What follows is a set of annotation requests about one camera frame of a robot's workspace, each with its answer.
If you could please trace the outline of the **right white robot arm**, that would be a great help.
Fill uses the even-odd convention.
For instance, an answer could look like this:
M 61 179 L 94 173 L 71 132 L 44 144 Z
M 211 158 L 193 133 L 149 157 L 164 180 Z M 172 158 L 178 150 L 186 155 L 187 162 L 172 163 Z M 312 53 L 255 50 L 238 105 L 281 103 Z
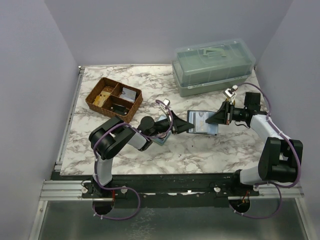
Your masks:
M 225 100 L 219 110 L 205 120 L 208 124 L 229 125 L 232 121 L 245 122 L 264 142 L 262 154 L 257 166 L 239 170 L 238 179 L 230 183 L 230 191 L 241 196 L 248 185 L 262 183 L 297 184 L 301 176 L 303 144 L 300 140 L 289 138 L 273 122 L 267 112 L 261 111 L 261 94 L 246 92 L 244 107 L 235 107 Z

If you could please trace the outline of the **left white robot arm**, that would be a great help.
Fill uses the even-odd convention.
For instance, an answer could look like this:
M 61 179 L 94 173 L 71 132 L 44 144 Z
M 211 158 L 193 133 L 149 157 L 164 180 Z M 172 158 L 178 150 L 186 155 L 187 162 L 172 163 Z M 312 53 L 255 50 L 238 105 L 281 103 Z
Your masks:
M 172 110 L 163 119 L 155 121 L 151 116 L 141 119 L 137 129 L 114 116 L 89 135 L 93 150 L 95 184 L 93 191 L 101 198 L 107 197 L 111 191 L 113 158 L 126 146 L 130 145 L 138 151 L 145 151 L 154 142 L 168 133 L 180 134 L 195 127 L 194 124 L 179 118 Z

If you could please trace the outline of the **black leather card holder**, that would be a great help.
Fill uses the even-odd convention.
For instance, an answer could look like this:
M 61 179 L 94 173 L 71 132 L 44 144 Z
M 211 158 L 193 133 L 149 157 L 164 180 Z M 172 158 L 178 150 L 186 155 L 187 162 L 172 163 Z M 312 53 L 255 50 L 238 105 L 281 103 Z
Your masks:
M 189 134 L 216 136 L 219 131 L 219 125 L 216 123 L 206 123 L 206 120 L 214 114 L 214 111 L 188 110 L 187 122 L 193 124 L 194 128 L 190 128 L 186 132 Z

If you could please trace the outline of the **white VIP card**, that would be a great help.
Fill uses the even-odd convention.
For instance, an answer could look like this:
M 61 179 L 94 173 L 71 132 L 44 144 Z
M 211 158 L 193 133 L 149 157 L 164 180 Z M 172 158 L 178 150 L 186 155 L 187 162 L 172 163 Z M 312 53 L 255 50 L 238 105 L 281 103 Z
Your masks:
M 119 97 L 123 100 L 134 103 L 136 100 L 136 95 L 136 91 L 123 87 Z

